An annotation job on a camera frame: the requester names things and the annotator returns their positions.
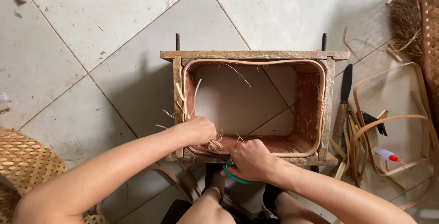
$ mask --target black knife blade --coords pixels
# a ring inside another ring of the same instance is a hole
[[[351,93],[352,86],[352,64],[348,64],[346,66],[345,71],[343,72],[343,80],[342,80],[342,98],[340,103],[346,104],[348,103],[349,94]]]

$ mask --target knife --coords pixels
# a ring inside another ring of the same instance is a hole
[[[337,117],[334,125],[334,136],[340,137],[343,134],[343,127],[345,126],[346,110],[348,109],[348,98],[351,93],[352,86],[352,64],[348,64],[343,72],[342,80],[342,98],[338,106]]]

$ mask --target white glue bottle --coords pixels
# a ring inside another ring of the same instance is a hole
[[[386,150],[384,148],[373,147],[372,153],[383,160],[404,163],[401,160],[399,160],[398,157],[396,157],[393,152],[390,152],[389,150]]]

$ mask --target sock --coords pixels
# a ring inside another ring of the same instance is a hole
[[[281,189],[279,187],[276,187],[272,184],[266,184],[265,185],[265,191],[264,191],[264,196],[262,197],[263,201],[264,201],[264,205],[265,207],[274,214],[274,201],[276,201],[277,196],[280,193],[283,192],[287,192],[287,190]]]
[[[224,186],[226,181],[223,176],[221,176],[220,172],[222,171],[221,163],[206,163],[206,186],[201,194],[209,189],[210,187],[216,187],[221,194],[221,198],[219,203],[221,204],[222,199],[224,198]]]

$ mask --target scissors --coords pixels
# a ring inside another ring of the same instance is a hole
[[[226,163],[222,166],[222,169],[224,169],[224,172],[226,173],[226,175],[231,178],[232,180],[241,183],[241,184],[252,184],[254,183],[254,181],[247,181],[247,180],[242,180],[239,179],[235,176],[233,176],[232,174],[229,173],[229,171],[227,171],[227,167],[231,167],[231,168],[237,168],[236,164],[233,164],[233,160],[231,157],[229,157],[229,160],[226,160]]]

